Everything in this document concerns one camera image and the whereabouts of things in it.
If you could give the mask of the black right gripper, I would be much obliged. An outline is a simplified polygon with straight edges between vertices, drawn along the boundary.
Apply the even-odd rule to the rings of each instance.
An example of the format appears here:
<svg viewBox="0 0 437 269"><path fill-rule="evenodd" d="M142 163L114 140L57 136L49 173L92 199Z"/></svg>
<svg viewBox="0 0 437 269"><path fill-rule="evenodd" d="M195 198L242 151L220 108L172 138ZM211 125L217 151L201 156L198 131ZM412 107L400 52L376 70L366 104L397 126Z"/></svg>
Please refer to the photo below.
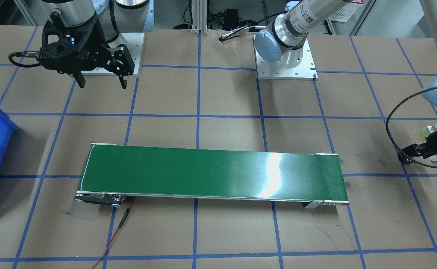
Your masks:
<svg viewBox="0 0 437 269"><path fill-rule="evenodd" d="M98 17L91 17L79 26L66 27L61 17L51 17L42 32L41 51L56 59L69 58L86 49L94 53L100 68L116 76L123 89L127 88L128 77L133 75L134 62L125 44L111 47L106 43ZM81 71L73 73L80 88L86 79Z"/></svg>

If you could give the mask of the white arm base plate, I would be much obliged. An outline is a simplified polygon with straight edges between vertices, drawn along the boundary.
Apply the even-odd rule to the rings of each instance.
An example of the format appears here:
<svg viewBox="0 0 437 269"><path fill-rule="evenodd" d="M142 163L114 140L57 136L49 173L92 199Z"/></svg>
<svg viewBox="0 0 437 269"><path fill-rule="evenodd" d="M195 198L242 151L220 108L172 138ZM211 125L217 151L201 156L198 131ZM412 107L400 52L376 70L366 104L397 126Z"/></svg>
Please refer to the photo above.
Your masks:
<svg viewBox="0 0 437 269"><path fill-rule="evenodd" d="M255 50L257 76L268 80L316 80L318 78L309 41L299 50L285 53L280 60L266 61Z"/></svg>
<svg viewBox="0 0 437 269"><path fill-rule="evenodd" d="M140 75L140 66L142 63L142 50L145 44L145 33L121 33L118 38L111 43L110 47L116 47L125 44L134 62L134 76Z"/></svg>

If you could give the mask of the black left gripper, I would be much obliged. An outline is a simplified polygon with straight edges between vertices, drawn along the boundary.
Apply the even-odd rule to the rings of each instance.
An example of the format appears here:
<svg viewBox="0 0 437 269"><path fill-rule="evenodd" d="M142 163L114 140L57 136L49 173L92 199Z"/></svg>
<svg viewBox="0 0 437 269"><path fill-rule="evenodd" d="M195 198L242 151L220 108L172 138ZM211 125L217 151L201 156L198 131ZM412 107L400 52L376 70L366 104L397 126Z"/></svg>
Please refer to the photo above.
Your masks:
<svg viewBox="0 0 437 269"><path fill-rule="evenodd" d="M433 132L427 137L426 146L422 144L412 144L404 149L401 149L398 154L399 161L404 164L411 164L412 157L423 157L424 159L437 154L437 131Z"/></svg>

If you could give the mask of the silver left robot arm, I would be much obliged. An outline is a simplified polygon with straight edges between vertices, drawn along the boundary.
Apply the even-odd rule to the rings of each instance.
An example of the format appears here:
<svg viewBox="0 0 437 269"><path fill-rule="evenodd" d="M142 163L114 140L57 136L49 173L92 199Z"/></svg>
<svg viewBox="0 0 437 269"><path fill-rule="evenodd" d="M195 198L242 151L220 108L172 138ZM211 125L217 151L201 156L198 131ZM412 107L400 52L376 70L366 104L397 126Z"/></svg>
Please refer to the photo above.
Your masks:
<svg viewBox="0 0 437 269"><path fill-rule="evenodd" d="M256 52L265 61L279 61L286 53L301 49L312 28L348 3L348 0L300 0L292 2L285 13L278 15L272 23L256 34L254 38ZM437 0L422 0L420 5L437 50ZM414 96L422 96L431 105L437 107L437 75ZM398 158L402 163L416 163L424 166L424 163L415 160L415 158L427 159L437 155L437 129L427 135L424 143L411 144L397 150Z"/></svg>

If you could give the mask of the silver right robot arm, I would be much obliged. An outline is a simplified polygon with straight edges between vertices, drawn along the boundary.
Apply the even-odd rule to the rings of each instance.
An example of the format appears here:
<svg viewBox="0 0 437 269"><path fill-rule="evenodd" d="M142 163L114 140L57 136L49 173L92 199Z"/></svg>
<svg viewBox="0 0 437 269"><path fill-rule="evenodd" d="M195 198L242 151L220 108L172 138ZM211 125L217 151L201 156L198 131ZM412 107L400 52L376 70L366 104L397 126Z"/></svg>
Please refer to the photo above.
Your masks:
<svg viewBox="0 0 437 269"><path fill-rule="evenodd" d="M152 0L43 0L41 6L49 15L36 55L42 67L73 77L80 87L83 72L99 68L127 87L137 64L125 34L153 30Z"/></svg>

